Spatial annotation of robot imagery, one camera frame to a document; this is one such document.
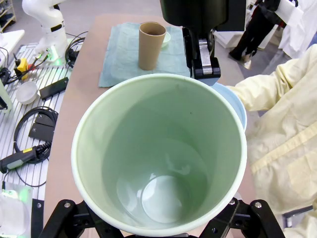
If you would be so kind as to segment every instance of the bolt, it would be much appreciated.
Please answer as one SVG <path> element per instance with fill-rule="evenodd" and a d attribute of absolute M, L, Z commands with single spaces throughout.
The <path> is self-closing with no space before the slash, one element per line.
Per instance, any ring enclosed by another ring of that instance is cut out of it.
<path fill-rule="evenodd" d="M 259 202 L 256 202 L 254 205 L 255 205 L 256 208 L 261 208 L 262 207 L 262 204 L 260 204 Z"/>

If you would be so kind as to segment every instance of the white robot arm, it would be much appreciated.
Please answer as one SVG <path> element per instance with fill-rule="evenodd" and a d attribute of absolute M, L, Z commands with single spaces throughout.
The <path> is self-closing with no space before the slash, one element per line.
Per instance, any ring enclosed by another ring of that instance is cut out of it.
<path fill-rule="evenodd" d="M 64 57 L 68 46 L 61 12 L 53 6 L 65 0 L 23 0 L 24 12 L 37 19 L 42 27 L 44 37 L 40 39 L 35 48 L 35 54 L 43 54 L 46 51 L 51 57 L 48 61 L 55 61 Z"/>

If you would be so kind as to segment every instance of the brown table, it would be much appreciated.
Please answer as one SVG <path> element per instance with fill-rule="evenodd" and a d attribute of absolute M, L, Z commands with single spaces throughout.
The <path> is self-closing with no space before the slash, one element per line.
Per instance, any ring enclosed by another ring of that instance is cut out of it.
<path fill-rule="evenodd" d="M 162 17 L 157 16 L 106 14 L 96 17 L 95 23 L 89 30 L 71 74 L 55 128 L 46 184 L 44 224 L 60 200 L 71 199 L 76 203 L 82 201 L 71 171 L 71 143 L 77 124 L 86 109 L 107 90 L 98 87 L 98 80 L 103 68 L 111 27 L 124 22 L 146 21 L 169 25 Z M 219 82 L 225 84 L 223 78 L 220 78 Z M 250 202 L 255 197 L 253 190 L 250 191 L 250 184 L 252 184 L 251 173 L 248 168 L 239 188 L 245 202 Z M 191 234 L 199 235 L 203 228 L 202 226 L 195 229 Z M 97 237 L 91 229 L 82 235 L 82 237 L 88 236 Z"/>

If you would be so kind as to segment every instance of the person in beige coverall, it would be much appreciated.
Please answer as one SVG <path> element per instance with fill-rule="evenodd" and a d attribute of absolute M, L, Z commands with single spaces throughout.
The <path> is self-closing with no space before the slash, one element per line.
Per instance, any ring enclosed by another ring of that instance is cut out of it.
<path fill-rule="evenodd" d="M 249 111 L 268 110 L 248 133 L 257 199 L 275 215 L 313 205 L 287 238 L 317 238 L 317 44 L 271 75 L 230 87 Z"/>

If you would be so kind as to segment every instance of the light blue towel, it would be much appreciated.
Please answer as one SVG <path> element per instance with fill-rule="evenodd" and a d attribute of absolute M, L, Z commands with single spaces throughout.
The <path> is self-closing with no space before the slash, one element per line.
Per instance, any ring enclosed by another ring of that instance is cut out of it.
<path fill-rule="evenodd" d="M 152 71 L 140 69 L 138 67 L 139 26 L 140 24 L 137 23 L 124 23 L 112 27 L 99 87 L 110 87 L 129 78 L 150 73 L 190 76 L 186 65 L 183 33 L 178 27 L 166 27 L 171 40 L 162 48 L 156 69 Z"/>

